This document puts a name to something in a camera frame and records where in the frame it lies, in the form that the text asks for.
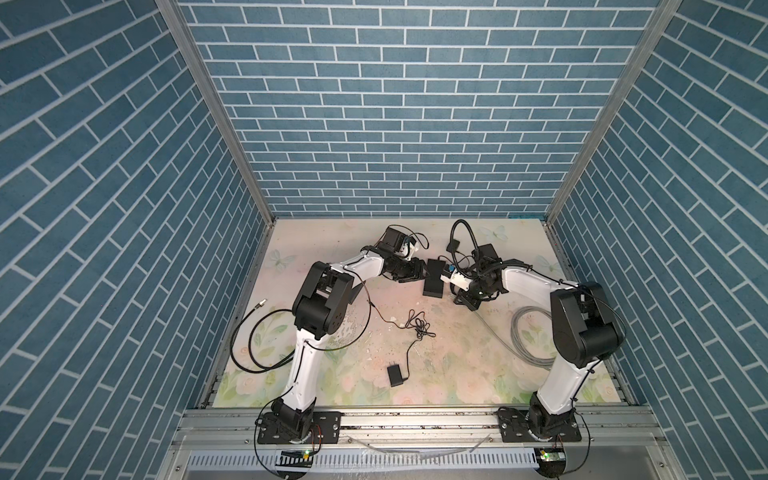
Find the black ribbed network switch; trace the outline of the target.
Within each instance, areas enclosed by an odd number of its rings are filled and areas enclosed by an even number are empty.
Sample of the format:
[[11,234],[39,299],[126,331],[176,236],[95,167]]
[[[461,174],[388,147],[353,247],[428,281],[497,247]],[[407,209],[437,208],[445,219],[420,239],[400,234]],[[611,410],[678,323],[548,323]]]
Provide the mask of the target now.
[[438,259],[429,259],[426,264],[426,273],[423,284],[423,295],[431,298],[442,298],[444,294],[443,272],[446,262]]

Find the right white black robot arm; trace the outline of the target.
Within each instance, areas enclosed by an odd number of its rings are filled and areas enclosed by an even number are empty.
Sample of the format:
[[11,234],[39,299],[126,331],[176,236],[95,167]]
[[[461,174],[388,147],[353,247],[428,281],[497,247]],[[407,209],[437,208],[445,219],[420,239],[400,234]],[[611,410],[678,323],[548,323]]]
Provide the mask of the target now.
[[474,272],[450,267],[441,277],[457,288],[455,302],[471,310],[506,293],[518,293],[550,312],[557,354],[531,407],[547,416],[573,410],[587,376],[624,342],[623,322],[597,282],[573,284],[513,259]]

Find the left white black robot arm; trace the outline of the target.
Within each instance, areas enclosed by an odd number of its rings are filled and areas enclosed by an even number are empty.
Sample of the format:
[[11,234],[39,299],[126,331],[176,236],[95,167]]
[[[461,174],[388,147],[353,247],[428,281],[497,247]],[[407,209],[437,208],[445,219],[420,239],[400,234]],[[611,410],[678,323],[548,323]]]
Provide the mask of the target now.
[[296,345],[288,382],[284,394],[271,405],[277,420],[297,436],[304,434],[312,419],[327,341],[340,328],[365,282],[381,275],[400,283],[423,280],[426,262],[411,254],[368,249],[346,261],[318,261],[311,266],[292,307]]

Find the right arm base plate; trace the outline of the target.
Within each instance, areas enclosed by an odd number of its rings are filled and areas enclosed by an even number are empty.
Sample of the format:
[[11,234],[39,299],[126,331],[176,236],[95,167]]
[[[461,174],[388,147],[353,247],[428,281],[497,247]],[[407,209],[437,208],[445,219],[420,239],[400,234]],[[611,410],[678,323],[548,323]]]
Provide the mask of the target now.
[[530,410],[500,407],[496,417],[504,443],[568,443],[582,440],[573,411],[552,415],[542,407],[532,407]]

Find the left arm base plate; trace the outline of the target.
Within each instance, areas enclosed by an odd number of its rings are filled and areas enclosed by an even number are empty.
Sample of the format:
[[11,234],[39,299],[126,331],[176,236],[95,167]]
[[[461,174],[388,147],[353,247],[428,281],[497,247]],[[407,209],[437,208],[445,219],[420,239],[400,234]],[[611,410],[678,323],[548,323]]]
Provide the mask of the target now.
[[261,417],[256,442],[260,445],[308,444],[312,434],[319,434],[316,443],[337,444],[341,427],[340,411],[314,411],[311,416],[266,412]]

